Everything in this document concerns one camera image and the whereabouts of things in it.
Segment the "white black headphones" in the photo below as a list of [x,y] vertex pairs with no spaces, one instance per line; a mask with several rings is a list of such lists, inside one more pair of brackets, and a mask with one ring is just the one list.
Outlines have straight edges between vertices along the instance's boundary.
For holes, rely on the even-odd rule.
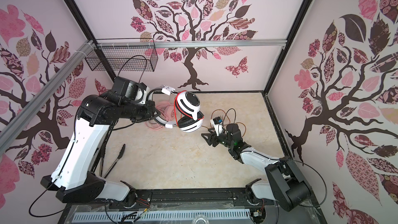
[[175,88],[170,86],[161,86],[151,90],[146,100],[153,100],[154,93],[161,92],[163,94],[174,94],[174,102],[172,104],[172,113],[174,118],[166,120],[162,115],[155,117],[154,121],[167,129],[173,127],[180,128],[181,131],[191,133],[198,130],[204,120],[204,115],[201,112],[201,105],[199,98],[192,92],[186,90],[178,92]]

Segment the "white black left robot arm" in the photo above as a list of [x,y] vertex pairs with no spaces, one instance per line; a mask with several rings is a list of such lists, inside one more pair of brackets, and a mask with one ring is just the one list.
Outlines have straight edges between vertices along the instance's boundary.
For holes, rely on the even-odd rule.
[[108,181],[89,169],[100,144],[112,132],[119,119],[133,124],[158,116],[154,101],[148,99],[144,83],[116,77],[113,87],[101,95],[89,95],[76,113],[74,132],[55,171],[44,176],[41,185],[55,191],[62,203],[88,203],[109,199],[133,204],[134,188]]

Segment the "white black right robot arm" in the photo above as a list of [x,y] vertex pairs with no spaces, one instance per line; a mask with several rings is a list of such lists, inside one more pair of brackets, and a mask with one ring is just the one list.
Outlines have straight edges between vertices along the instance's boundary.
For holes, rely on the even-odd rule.
[[246,185],[250,203],[270,200],[289,212],[310,198],[312,187],[296,163],[290,157],[277,158],[257,151],[244,142],[237,124],[226,128],[217,125],[201,137],[209,146],[223,145],[234,160],[266,175],[266,180],[258,178]]

